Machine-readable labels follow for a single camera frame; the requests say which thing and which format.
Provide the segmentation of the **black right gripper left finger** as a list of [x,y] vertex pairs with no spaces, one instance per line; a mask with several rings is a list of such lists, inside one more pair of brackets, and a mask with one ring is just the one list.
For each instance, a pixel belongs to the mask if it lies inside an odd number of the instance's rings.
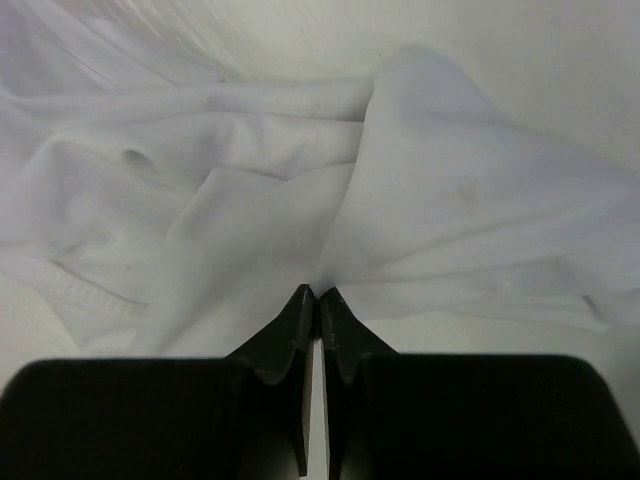
[[5,479],[299,479],[315,297],[223,358],[49,359],[1,396]]

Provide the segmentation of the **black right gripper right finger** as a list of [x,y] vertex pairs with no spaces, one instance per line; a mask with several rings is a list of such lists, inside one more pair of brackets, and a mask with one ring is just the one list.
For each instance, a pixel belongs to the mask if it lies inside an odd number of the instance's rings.
[[566,355],[409,354],[319,301],[332,479],[635,479],[604,379]]

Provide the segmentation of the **white t shirt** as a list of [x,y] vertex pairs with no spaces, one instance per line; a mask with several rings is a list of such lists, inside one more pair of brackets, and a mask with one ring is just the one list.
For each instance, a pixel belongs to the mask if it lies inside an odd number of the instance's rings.
[[368,319],[639,319],[639,176],[510,125],[422,48],[247,84],[52,1],[1,5],[1,269],[84,353],[226,352],[308,284]]

